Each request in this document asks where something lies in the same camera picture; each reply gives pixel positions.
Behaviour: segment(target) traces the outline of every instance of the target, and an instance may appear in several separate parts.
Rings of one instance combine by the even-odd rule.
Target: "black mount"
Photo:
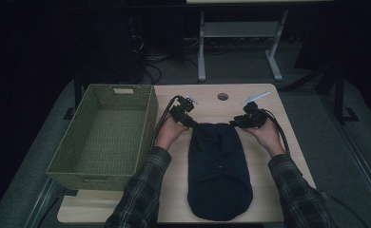
[[[174,105],[168,111],[173,117],[174,122],[182,123],[184,126],[192,127],[197,124],[190,116],[188,116],[188,112],[194,109],[194,104],[192,103],[191,99],[184,98],[182,96],[177,96],[177,101],[180,103],[179,105]]]
[[[229,122],[240,128],[262,127],[266,120],[266,114],[261,111],[255,102],[250,102],[243,107],[244,115],[235,116],[234,121]]]

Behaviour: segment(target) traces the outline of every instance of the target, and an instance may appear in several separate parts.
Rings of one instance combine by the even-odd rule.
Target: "person's right hand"
[[[259,144],[268,151],[271,158],[285,153],[281,145],[280,133],[271,120],[266,119],[264,125],[260,128],[244,128],[243,131],[251,133],[256,137]]]
[[[167,113],[165,118],[165,122],[156,137],[155,146],[160,146],[168,150],[171,144],[174,143],[184,131],[188,130],[188,127],[176,124],[170,113]]]

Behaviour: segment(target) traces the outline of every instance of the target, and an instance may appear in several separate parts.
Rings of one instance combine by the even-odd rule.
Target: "dark drawstring bag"
[[[227,123],[198,123],[188,151],[188,203],[201,219],[232,220],[253,200],[242,143]]]

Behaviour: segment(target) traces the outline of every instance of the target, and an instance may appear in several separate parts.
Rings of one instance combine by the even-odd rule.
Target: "wooden table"
[[[315,186],[302,151],[287,118],[278,92],[273,85],[157,85],[158,117],[175,95],[191,95],[197,102],[190,116],[198,123],[228,123],[234,116],[244,114],[241,101],[248,96],[269,91],[256,101],[259,108],[271,111],[287,137],[291,156],[303,176]],[[228,95],[220,101],[219,93]],[[283,221],[278,192],[267,164],[269,155],[250,134],[236,128],[239,133],[250,173],[254,199],[249,209],[230,222]],[[172,162],[166,171],[160,200],[158,222],[208,222],[194,216],[189,208],[187,195],[187,153],[192,129],[183,133],[170,147]],[[58,213],[61,222],[105,222],[122,196],[122,192],[80,190],[76,197],[65,196]]]
[[[310,3],[331,2],[334,0],[186,0],[188,4],[220,4],[220,3]]]

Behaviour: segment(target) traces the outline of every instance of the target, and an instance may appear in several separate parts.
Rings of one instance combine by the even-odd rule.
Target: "green woven basket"
[[[123,190],[151,146],[153,85],[90,85],[47,174],[68,189]]]

